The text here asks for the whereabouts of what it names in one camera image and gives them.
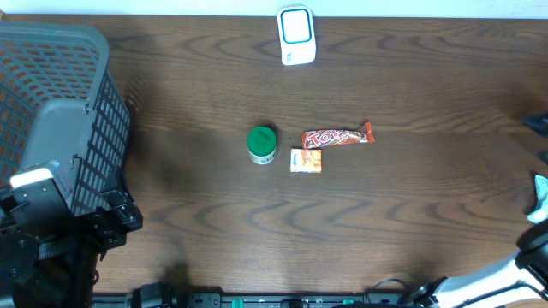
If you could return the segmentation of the light green snack packet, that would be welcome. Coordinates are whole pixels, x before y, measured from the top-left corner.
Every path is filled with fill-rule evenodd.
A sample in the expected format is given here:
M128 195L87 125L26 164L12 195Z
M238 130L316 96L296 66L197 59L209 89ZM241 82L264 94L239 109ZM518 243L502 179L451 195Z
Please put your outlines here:
M547 219L547 195L548 195L548 182L542 175L534 176L534 185L536 192L536 206L535 209L527 215L527 219L535 224L543 222Z

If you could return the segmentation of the red Top chocolate bar wrapper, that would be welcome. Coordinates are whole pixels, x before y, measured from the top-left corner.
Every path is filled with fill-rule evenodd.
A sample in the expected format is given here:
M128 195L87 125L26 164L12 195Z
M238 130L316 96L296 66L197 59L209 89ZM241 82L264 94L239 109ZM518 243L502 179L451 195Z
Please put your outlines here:
M319 149L335 145L370 144L375 141L372 125L365 122L357 130L324 129L305 131L301 137L302 147L306 150Z

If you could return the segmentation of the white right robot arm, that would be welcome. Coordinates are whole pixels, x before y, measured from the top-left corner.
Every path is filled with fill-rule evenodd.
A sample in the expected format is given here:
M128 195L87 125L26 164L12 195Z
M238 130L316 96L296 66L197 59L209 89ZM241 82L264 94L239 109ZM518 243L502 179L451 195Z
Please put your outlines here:
M533 177L536 206L527 215L533 226L504 260L469 275L444 277L426 284L402 305L416 307L499 307L514 302L547 300L547 178Z

